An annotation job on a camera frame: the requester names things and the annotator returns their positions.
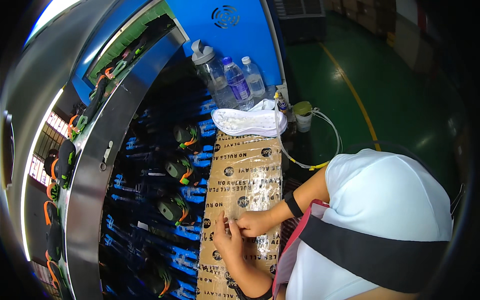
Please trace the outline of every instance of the small container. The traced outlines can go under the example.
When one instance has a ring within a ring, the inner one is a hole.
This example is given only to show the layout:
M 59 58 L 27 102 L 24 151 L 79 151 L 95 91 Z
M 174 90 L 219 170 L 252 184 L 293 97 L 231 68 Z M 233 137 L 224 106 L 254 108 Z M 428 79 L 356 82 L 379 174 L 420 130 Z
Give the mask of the small container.
M 243 63 L 242 72 L 247 80 L 250 92 L 254 97 L 261 97 L 265 94 L 265 85 L 256 64 L 252 63 L 249 56 L 241 59 Z
M 274 98 L 278 98 L 278 109 L 283 113 L 287 114 L 287 102 L 282 96 L 282 93 L 279 91 L 275 92 Z
M 214 49 L 196 40 L 192 43 L 192 50 L 192 61 L 197 69 L 197 75 L 207 86 L 218 108 L 237 109 L 239 105 L 223 73 L 223 64 L 215 56 Z
M 222 63 L 227 83 L 237 99 L 239 109 L 248 111 L 253 107 L 253 95 L 250 92 L 242 70 L 233 62 L 230 56 L 224 57 Z
M 293 106 L 293 112 L 297 118 L 297 130 L 307 132 L 312 125 L 312 105 L 308 101 L 302 101 Z

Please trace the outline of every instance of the apron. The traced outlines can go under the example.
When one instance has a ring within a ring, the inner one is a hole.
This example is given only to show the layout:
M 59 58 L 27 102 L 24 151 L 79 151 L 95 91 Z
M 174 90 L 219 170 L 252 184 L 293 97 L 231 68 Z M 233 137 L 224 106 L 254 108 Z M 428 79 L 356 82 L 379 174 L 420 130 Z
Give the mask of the apron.
M 322 221 L 329 208 L 313 200 L 293 231 L 276 266 L 273 299 L 290 280 L 302 240 L 335 264 L 381 287 L 418 293 L 440 263 L 447 241 L 409 241 L 380 238 Z

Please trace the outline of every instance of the air hose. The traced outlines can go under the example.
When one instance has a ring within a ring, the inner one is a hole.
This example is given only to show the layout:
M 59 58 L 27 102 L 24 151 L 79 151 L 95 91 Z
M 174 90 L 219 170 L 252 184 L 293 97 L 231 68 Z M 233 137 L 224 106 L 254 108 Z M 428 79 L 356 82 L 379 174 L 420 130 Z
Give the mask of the air hose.
M 316 166 L 311 166 L 311 165 L 305 165 L 301 162 L 298 162 L 296 161 L 293 157 L 290 156 L 290 154 L 288 154 L 288 152 L 285 150 L 283 144 L 282 144 L 282 138 L 280 136 L 280 129 L 278 127 L 278 93 L 275 94 L 275 128 L 276 128 L 276 136 L 278 138 L 278 143 L 280 144 L 280 148 L 282 149 L 283 153 L 294 163 L 296 163 L 297 165 L 299 165 L 300 167 L 302 168 L 305 168 L 305 169 L 308 169 L 310 171 L 314 171 L 315 169 L 320 169 L 320 168 L 323 168 L 325 167 L 326 165 L 328 165 L 328 163 L 330 161 L 326 161 L 322 164 L 319 164 L 319 165 L 316 165 Z M 313 108 L 311 111 L 310 111 L 311 114 L 313 114 L 314 116 L 317 116 L 325 121 L 327 121 L 328 124 L 330 124 L 333 128 L 333 130 L 335 131 L 335 135 L 336 135 L 336 142 L 337 142 L 337 145 L 336 145 L 336 152 L 335 152 L 335 155 L 334 157 L 340 152 L 340 145 L 342 144 L 342 139 L 340 137 L 340 135 L 338 134 L 338 131 L 336 130 L 335 128 L 335 125 L 332 123 L 332 121 L 326 116 L 324 115 L 323 113 L 320 112 L 319 108 Z

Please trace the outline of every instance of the cardboard work surface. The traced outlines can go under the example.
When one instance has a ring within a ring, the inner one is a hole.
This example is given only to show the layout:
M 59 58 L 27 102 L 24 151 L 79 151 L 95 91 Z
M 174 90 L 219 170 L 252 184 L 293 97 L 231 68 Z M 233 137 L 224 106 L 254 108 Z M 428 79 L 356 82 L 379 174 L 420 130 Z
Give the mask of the cardboard work surface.
M 229 136 L 218 131 L 205 204 L 200 246 L 197 300 L 237 298 L 236 283 L 213 245 L 218 214 L 229 219 L 245 211 L 271 208 L 281 200 L 281 151 L 276 138 Z M 272 277 L 280 244 L 280 226 L 257 238 L 243 239 L 245 260 Z

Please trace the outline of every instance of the black armband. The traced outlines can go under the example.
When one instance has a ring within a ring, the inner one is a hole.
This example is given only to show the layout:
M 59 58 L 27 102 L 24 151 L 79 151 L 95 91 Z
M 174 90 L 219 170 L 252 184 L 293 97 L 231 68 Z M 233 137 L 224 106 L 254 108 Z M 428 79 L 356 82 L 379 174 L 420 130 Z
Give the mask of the black armband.
M 303 212 L 301 211 L 299 205 L 297 204 L 297 201 L 293 197 L 293 191 L 290 191 L 285 195 L 285 203 L 288 205 L 288 208 L 296 218 L 300 218 L 303 216 Z
M 262 296 L 257 298 L 250 298 L 245 296 L 245 294 L 242 292 L 239 286 L 235 287 L 235 291 L 237 292 L 237 296 L 239 297 L 240 300 L 269 300 L 270 298 L 273 297 L 272 288 L 273 288 L 273 282 L 272 282 L 272 286 L 268 289 L 268 291 L 264 293 Z

